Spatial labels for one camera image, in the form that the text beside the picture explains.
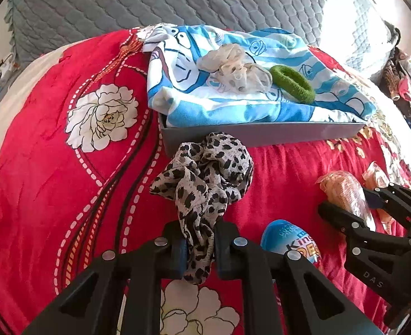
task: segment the plastic bag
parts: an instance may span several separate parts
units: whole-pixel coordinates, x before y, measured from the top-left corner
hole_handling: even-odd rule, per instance
[[[223,44],[199,58],[197,67],[211,73],[220,83],[219,91],[267,93],[272,86],[271,73],[258,64],[244,64],[245,58],[246,52],[240,45]]]
[[[370,164],[367,170],[362,174],[362,177],[365,180],[365,187],[370,190],[374,190],[374,188],[386,188],[390,183],[387,175],[379,167],[376,161],[373,161]],[[391,234],[391,225],[395,221],[394,218],[382,209],[377,209],[377,213],[383,228],[388,234]]]
[[[319,177],[317,183],[320,183],[320,189],[326,193],[330,203],[362,218],[368,228],[376,230],[362,187],[352,174],[346,171],[332,171]]]

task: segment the gray quilt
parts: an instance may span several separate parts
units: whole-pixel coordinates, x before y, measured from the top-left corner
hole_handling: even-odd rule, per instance
[[[9,0],[12,46],[27,64],[67,43],[159,22],[281,27],[372,75],[397,40],[371,0]]]

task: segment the leopard print scarf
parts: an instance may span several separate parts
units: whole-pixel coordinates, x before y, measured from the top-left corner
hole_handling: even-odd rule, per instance
[[[244,196],[253,173],[254,163],[245,146],[218,132],[200,144],[182,144],[151,184],[151,194],[175,201],[189,246],[187,281],[201,284],[210,274],[213,226],[227,205]]]

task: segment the blue and white fabric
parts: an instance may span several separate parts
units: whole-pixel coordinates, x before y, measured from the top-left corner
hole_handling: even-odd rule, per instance
[[[279,28],[250,33],[212,26],[159,24],[142,31],[148,67],[148,105],[167,116],[168,127],[248,122],[364,122],[376,108],[358,89],[337,77],[295,34]],[[196,67],[197,60],[223,44],[237,43],[248,61],[276,64],[302,73],[316,91],[312,105],[299,104],[272,85],[267,93],[218,92],[219,82]]]

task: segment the metal screw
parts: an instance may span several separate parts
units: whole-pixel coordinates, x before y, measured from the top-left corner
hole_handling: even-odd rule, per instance
[[[245,245],[247,245],[247,239],[243,237],[236,237],[234,239],[234,243],[235,243],[235,246],[244,247]]]
[[[163,247],[168,244],[168,240],[165,237],[158,237],[154,240],[154,244],[158,247]]]
[[[111,259],[114,259],[116,257],[116,254],[113,250],[107,250],[103,252],[101,255],[101,258],[103,258],[105,261],[110,261]]]
[[[287,253],[287,257],[293,261],[298,261],[301,258],[301,254],[297,250],[290,250]]]

